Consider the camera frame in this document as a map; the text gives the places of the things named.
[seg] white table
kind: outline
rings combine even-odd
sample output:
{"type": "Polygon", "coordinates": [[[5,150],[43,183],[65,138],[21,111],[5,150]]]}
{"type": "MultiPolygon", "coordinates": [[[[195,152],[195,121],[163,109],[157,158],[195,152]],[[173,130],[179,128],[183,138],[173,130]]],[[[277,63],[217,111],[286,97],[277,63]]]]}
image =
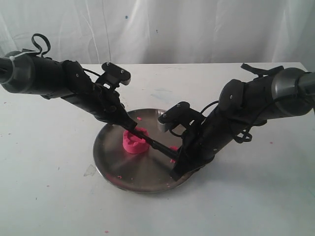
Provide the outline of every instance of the white table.
{"type": "MultiPolygon", "coordinates": [[[[280,64],[304,68],[251,63],[280,64]]],[[[231,79],[254,78],[240,65],[122,65],[132,79],[119,92],[127,110],[179,101],[201,110],[231,79]]],[[[313,113],[253,128],[251,143],[231,142],[182,186],[156,195],[125,192],[94,173],[104,124],[61,99],[1,88],[0,120],[0,235],[315,235],[313,113]]]]}

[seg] white backdrop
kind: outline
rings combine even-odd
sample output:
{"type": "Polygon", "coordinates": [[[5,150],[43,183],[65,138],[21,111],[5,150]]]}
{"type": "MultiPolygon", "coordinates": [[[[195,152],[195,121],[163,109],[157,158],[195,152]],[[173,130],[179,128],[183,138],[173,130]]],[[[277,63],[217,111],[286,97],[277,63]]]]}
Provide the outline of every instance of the white backdrop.
{"type": "Polygon", "coordinates": [[[300,61],[315,70],[315,0],[0,0],[0,56],[80,63],[300,61]]]}

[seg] metal plate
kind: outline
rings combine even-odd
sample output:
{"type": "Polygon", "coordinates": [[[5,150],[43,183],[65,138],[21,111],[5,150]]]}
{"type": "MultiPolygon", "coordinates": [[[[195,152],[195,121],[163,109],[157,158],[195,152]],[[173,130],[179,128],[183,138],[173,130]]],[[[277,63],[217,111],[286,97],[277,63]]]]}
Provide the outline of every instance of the metal plate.
{"type": "MultiPolygon", "coordinates": [[[[158,130],[157,118],[164,112],[140,109],[128,113],[138,123],[138,127],[148,130],[149,137],[168,147],[179,147],[182,143],[180,138],[158,130]]],[[[180,134],[183,128],[179,127],[174,131],[180,134]]],[[[136,193],[158,193],[179,186],[191,176],[188,173],[174,181],[169,176],[174,166],[170,158],[151,147],[141,154],[126,152],[123,148],[123,132],[124,129],[120,126],[105,125],[99,132],[93,149],[98,171],[116,187],[136,193]]]]}

